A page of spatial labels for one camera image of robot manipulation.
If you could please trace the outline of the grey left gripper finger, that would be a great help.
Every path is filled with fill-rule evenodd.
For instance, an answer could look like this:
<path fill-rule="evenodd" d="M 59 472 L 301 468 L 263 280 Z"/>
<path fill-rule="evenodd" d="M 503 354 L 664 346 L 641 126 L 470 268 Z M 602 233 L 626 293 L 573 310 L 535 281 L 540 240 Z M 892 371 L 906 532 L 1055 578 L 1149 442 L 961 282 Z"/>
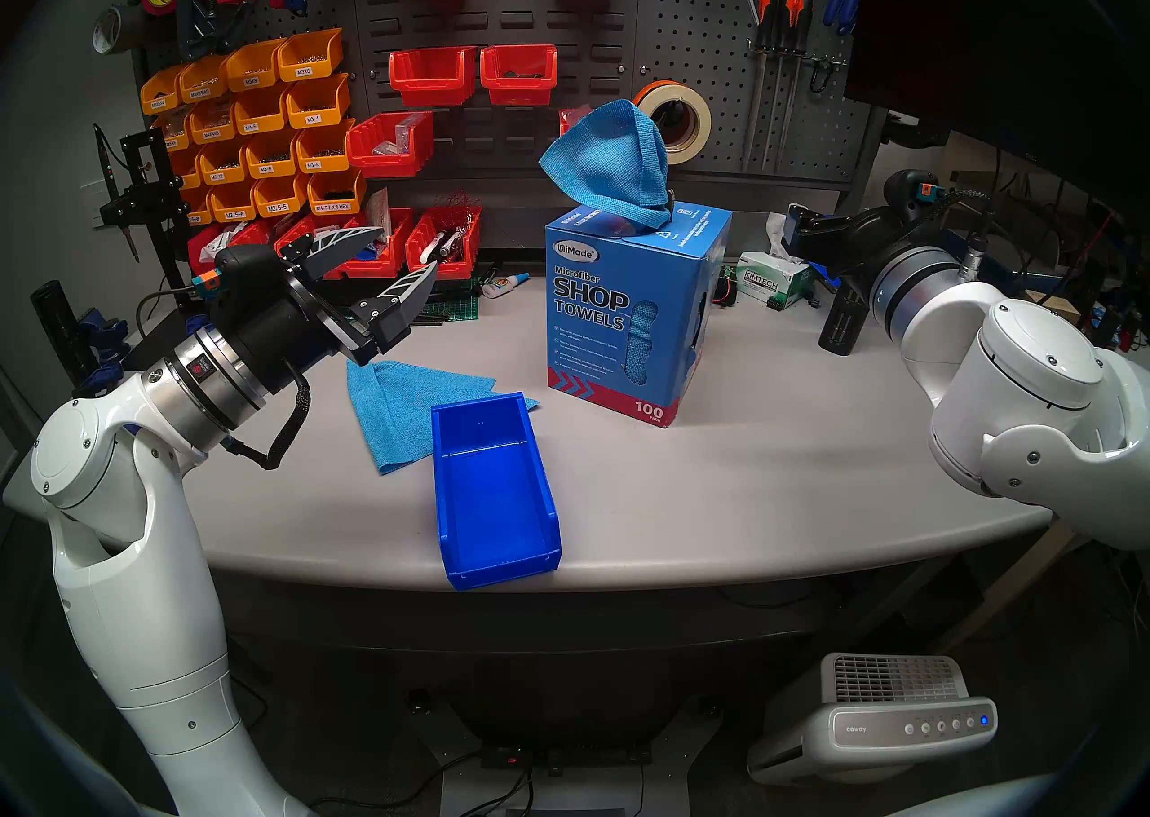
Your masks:
<path fill-rule="evenodd" d="M 320 280 L 384 234 L 384 228 L 374 226 L 338 228 L 320 236 L 304 234 L 279 249 L 279 258 L 298 278 Z"/>
<path fill-rule="evenodd" d="M 438 266 L 428 264 L 396 280 L 382 293 L 348 306 L 353 327 L 362 331 L 362 345 L 354 356 L 384 356 L 411 333 L 434 290 Z"/>

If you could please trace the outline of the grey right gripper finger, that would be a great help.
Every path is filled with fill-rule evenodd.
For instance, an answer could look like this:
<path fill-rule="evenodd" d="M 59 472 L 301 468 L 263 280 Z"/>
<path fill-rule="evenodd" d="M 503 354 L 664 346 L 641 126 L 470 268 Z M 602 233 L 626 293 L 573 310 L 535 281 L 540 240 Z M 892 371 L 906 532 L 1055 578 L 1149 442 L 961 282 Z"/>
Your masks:
<path fill-rule="evenodd" d="M 836 264 L 846 249 L 851 217 L 827 216 L 798 203 L 787 209 L 782 246 L 808 264 Z"/>

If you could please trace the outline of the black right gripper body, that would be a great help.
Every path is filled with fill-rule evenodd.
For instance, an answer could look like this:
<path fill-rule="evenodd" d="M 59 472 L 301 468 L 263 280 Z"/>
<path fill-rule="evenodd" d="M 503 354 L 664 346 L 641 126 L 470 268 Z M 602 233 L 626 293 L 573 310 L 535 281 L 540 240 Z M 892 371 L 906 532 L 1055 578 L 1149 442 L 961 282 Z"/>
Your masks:
<path fill-rule="evenodd" d="M 812 264 L 823 267 L 831 278 L 868 262 L 908 232 L 906 221 L 895 209 L 864 209 L 850 217 L 851 234 L 838 262 Z"/>

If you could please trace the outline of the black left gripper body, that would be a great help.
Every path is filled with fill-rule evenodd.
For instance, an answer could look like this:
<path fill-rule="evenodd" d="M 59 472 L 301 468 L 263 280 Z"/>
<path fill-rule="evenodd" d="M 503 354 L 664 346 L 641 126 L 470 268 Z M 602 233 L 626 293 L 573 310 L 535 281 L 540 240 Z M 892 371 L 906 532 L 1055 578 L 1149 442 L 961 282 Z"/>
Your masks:
<path fill-rule="evenodd" d="M 236 287 L 236 353 L 261 385 L 288 385 L 321 359 L 342 353 L 366 365 L 377 344 L 358 333 L 342 310 L 319 296 L 301 297 L 285 281 Z"/>

